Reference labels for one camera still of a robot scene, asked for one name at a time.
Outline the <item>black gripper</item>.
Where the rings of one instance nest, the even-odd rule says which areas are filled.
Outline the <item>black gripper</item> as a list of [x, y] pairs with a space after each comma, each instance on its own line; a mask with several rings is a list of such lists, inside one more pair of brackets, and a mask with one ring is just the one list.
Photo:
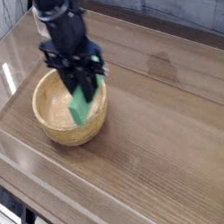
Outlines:
[[58, 71], [70, 94], [80, 83], [85, 100], [91, 102], [97, 90], [96, 75], [104, 75], [105, 66], [100, 46], [87, 37], [83, 10], [39, 13], [38, 20], [50, 36], [39, 45], [47, 66]]

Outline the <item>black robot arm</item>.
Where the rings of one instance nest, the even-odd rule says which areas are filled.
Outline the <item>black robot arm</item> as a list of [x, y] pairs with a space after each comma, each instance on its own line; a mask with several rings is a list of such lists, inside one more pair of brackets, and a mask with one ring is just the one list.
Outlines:
[[45, 63], [58, 71], [70, 94], [80, 87], [90, 102], [97, 90], [97, 75], [104, 75], [100, 45], [87, 37], [84, 10], [79, 0], [32, 0], [38, 20], [50, 38], [39, 45]]

